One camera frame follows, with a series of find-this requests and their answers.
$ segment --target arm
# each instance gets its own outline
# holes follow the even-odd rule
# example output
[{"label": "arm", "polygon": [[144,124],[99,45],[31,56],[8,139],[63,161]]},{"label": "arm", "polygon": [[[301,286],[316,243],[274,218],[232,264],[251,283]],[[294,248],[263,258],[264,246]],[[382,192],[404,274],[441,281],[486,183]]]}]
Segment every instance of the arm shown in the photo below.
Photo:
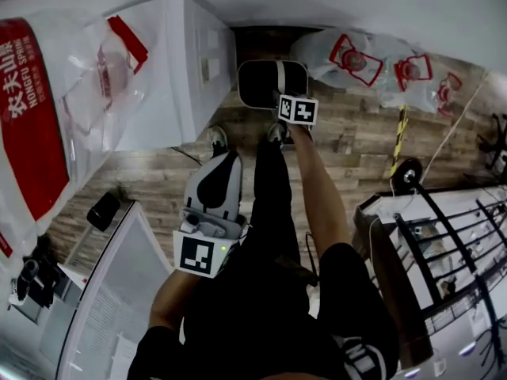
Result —
[{"label": "arm", "polygon": [[350,243],[345,208],[308,134],[299,126],[289,124],[288,127],[294,139],[303,181],[308,224],[320,259],[330,246],[340,242]]},{"label": "arm", "polygon": [[360,338],[359,342],[374,363],[364,373],[361,366],[357,366],[363,374],[372,370],[364,378],[390,378],[396,372],[399,355],[395,323],[370,280],[364,262],[351,246],[343,245],[350,243],[345,209],[313,142],[301,127],[289,128],[303,179],[308,223],[320,261],[318,320],[342,338],[345,351],[358,348],[356,339]]},{"label": "arm", "polygon": [[198,275],[175,270],[155,296],[149,328],[163,326],[179,333],[185,307],[199,280]]}]

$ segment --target black chair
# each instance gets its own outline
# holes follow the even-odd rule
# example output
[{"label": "black chair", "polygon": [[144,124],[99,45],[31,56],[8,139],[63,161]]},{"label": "black chair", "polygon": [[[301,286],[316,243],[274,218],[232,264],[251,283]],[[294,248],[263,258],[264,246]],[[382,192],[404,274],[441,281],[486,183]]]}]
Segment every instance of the black chair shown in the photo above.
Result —
[{"label": "black chair", "polygon": [[478,148],[485,153],[490,153],[494,151],[493,160],[489,165],[486,165],[486,169],[491,170],[494,164],[497,162],[498,158],[501,155],[503,150],[507,150],[507,144],[505,143],[505,137],[507,137],[507,115],[502,114],[501,118],[505,120],[505,126],[502,130],[500,127],[500,120],[496,114],[493,114],[492,117],[497,122],[497,141],[493,144],[489,143],[484,137],[481,135],[477,135],[478,138],[482,141],[479,143]]}]

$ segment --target black metal rack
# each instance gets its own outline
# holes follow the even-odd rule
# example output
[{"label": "black metal rack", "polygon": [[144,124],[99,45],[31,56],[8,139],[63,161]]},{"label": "black metal rack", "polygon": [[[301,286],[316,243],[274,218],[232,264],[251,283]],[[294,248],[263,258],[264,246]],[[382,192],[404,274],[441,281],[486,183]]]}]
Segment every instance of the black metal rack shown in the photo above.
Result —
[{"label": "black metal rack", "polygon": [[[417,263],[418,267],[421,270],[422,277],[428,287],[429,294],[433,300],[433,304],[429,307],[426,307],[422,310],[423,315],[426,319],[433,319],[433,317],[439,312],[449,308],[450,306],[456,304],[458,301],[467,297],[468,295],[474,295],[477,293],[477,299],[482,299],[486,306],[487,313],[490,317],[490,322],[492,322],[491,328],[491,342],[493,344],[495,355],[497,356],[497,364],[500,368],[504,363],[504,354],[501,347],[500,337],[499,337],[499,328],[496,323],[498,322],[497,315],[494,309],[493,302],[490,297],[490,292],[488,291],[487,281],[491,279],[494,275],[500,272],[500,270],[507,264],[507,256],[503,257],[501,260],[495,262],[495,264],[489,268],[487,268],[483,273],[479,273],[477,269],[476,262],[484,258],[485,256],[491,254],[494,250],[499,249],[500,247],[505,247],[507,249],[507,239],[505,235],[501,232],[500,226],[496,223],[495,217],[502,215],[503,218],[507,216],[507,207],[504,205],[507,201],[497,201],[496,203],[491,203],[487,205],[483,205],[481,202],[476,200],[477,208],[474,208],[469,211],[460,212],[454,215],[445,215],[442,210],[436,205],[433,201],[431,195],[419,184],[418,172],[414,172],[413,169],[410,169],[410,165],[405,169],[402,168],[398,170],[398,176],[395,176],[395,188],[401,188],[403,191],[415,190],[422,198],[425,199],[426,203],[430,206],[432,211],[435,213],[436,218],[428,219],[425,221],[416,221],[416,222],[406,222],[400,214],[395,214],[396,224],[406,239],[406,243],[410,248],[414,256],[414,260]],[[480,220],[468,225],[460,227],[459,229],[455,229],[452,224],[449,222],[452,219],[457,219],[459,217],[465,217],[467,215],[476,215],[480,216],[480,214],[484,215],[485,218],[481,218]],[[427,226],[430,224],[441,223],[442,226],[446,229],[444,234],[438,234],[432,237],[425,237],[417,239],[413,234],[413,229],[418,226]],[[465,230],[469,230],[474,226],[478,226],[483,224],[484,222],[488,222],[493,229],[487,234],[482,235],[481,237],[477,237],[473,241],[469,241],[467,243],[463,243],[461,240],[459,233]],[[468,249],[471,245],[476,243],[477,241],[481,241],[493,234],[497,234],[501,239],[496,245],[492,246],[486,252],[481,254],[480,256],[473,258],[472,255],[468,252]],[[423,256],[423,252],[421,250],[420,245],[430,242],[436,241],[443,238],[450,237],[456,248],[449,250],[447,252],[441,253],[439,255],[431,256],[425,258]],[[447,272],[443,275],[439,275],[434,277],[431,269],[429,268],[429,263],[439,260],[444,257],[448,257],[453,253],[459,252],[461,257],[463,258],[463,265],[458,268],[452,269],[450,272]],[[468,268],[470,273],[472,274],[474,281],[464,288],[458,290],[454,294],[450,294],[449,296],[442,298],[440,292],[437,287],[437,283],[448,277],[453,276],[457,272]]]},{"label": "black metal rack", "polygon": [[[489,292],[507,276],[507,252],[504,254],[505,255],[498,260],[494,257],[490,265],[486,268],[488,274],[483,275]],[[433,306],[423,309],[422,314],[426,320],[426,327],[428,328],[429,335],[433,335],[441,329],[444,329],[476,306],[478,301],[480,301],[480,296],[476,289],[475,282],[473,282],[470,287],[466,286],[464,289],[458,291],[456,296],[452,297],[452,299],[444,300],[438,309],[433,308]],[[435,316],[442,310],[450,311],[452,316],[452,319],[445,321],[443,324],[435,319]]]}]

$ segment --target laminate floor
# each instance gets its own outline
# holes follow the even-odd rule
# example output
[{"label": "laminate floor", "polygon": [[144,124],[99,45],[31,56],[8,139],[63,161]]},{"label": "laminate floor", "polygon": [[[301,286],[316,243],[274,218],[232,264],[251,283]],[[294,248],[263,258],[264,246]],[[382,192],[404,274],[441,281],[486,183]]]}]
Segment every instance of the laminate floor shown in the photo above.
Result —
[{"label": "laminate floor", "polygon": [[[286,58],[290,44],[302,32],[306,31],[300,28],[238,28],[238,63],[247,59]],[[452,105],[452,117],[415,108],[409,111],[401,160],[416,157],[423,165],[427,165],[483,75],[483,69],[478,66],[443,57],[434,56],[434,59],[458,74],[463,80],[463,88]],[[502,92],[507,89],[503,86],[507,86],[506,78],[488,74],[470,110],[433,163],[425,180],[426,187],[452,187],[463,183],[464,172],[483,170],[483,156],[478,151],[476,137],[480,133],[494,138],[496,131],[490,114],[504,111],[507,94],[502,95]],[[353,229],[352,215],[356,206],[376,192],[390,190],[388,177],[395,148],[398,109],[381,108],[375,94],[367,89],[332,89],[316,81],[310,81],[310,96],[319,99],[314,141],[341,191]],[[223,125],[230,143],[242,155],[241,212],[249,217],[254,201],[255,148],[272,123],[272,115],[269,111],[245,108],[234,89],[212,122]],[[205,132],[197,142],[185,144],[181,149],[202,162],[211,157]],[[308,225],[295,152],[286,148],[284,156],[291,178],[292,216],[303,265],[309,267],[304,244]],[[178,212],[185,184],[197,167],[192,159],[170,148],[114,153],[54,219],[48,233],[55,255],[59,260],[65,259],[86,226],[87,211],[106,191],[121,187],[129,198],[141,203],[156,238],[172,262],[172,231],[180,225]]]}]

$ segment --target white appliance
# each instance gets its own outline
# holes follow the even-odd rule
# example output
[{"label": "white appliance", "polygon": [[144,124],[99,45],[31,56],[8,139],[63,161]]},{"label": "white appliance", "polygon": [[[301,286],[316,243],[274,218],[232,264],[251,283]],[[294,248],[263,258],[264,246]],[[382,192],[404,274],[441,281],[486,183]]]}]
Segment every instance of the white appliance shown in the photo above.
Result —
[{"label": "white appliance", "polygon": [[82,292],[60,357],[58,380],[126,378],[147,331],[151,304],[173,271],[134,202]]},{"label": "white appliance", "polygon": [[152,0],[115,15],[148,49],[150,78],[116,150],[196,141],[235,84],[234,33],[193,0]]}]

